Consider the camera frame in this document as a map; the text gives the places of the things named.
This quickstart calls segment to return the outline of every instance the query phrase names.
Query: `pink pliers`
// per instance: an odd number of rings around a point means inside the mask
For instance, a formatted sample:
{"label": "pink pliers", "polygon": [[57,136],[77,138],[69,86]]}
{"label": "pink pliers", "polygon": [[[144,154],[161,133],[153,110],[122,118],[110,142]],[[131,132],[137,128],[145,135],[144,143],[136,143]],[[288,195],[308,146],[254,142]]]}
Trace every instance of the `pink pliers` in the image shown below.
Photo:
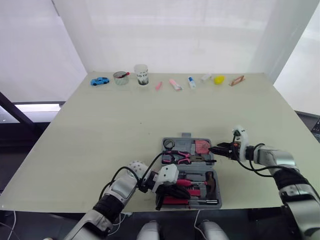
{"label": "pink pliers", "polygon": [[203,156],[191,155],[187,151],[170,150],[166,151],[166,153],[168,153],[168,155],[179,155],[182,157],[174,162],[168,159],[163,160],[164,163],[168,164],[191,164],[191,162],[203,162],[205,160]]}

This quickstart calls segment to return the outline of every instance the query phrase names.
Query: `yellow toy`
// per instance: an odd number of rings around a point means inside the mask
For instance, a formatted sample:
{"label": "yellow toy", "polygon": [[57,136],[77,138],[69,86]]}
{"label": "yellow toy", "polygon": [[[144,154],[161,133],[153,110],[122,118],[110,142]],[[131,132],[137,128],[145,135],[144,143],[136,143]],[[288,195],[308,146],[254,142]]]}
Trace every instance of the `yellow toy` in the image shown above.
{"label": "yellow toy", "polygon": [[213,80],[214,84],[222,84],[225,80],[225,76],[219,75],[216,76]]}

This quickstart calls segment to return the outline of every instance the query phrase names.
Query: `glass cup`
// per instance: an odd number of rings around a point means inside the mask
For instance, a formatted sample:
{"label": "glass cup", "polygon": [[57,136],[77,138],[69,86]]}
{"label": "glass cup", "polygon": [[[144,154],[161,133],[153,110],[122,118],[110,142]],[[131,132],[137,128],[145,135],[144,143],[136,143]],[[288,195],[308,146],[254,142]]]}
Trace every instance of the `glass cup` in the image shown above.
{"label": "glass cup", "polygon": [[134,72],[138,83],[140,85],[147,85],[149,83],[148,66],[145,64],[137,64],[134,66]]}
{"label": "glass cup", "polygon": [[117,85],[126,85],[129,82],[128,75],[125,71],[117,71],[113,74],[114,82]]}

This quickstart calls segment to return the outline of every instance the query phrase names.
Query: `toolbox latch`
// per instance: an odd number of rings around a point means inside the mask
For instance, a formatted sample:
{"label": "toolbox latch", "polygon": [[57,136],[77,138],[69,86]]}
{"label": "toolbox latch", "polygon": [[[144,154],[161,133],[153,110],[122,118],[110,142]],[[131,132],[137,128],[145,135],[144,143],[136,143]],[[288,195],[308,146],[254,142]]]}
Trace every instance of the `toolbox latch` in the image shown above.
{"label": "toolbox latch", "polygon": [[181,133],[182,138],[191,138],[191,132],[183,132]]}

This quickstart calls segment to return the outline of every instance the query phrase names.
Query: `pink marker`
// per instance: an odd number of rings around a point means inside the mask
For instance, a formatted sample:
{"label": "pink marker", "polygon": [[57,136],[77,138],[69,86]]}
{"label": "pink marker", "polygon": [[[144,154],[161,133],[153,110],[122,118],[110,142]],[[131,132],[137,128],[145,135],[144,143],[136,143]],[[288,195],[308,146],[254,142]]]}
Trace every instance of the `pink marker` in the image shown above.
{"label": "pink marker", "polygon": [[162,81],[158,83],[158,85],[155,87],[155,90],[159,91],[161,86],[162,86]]}

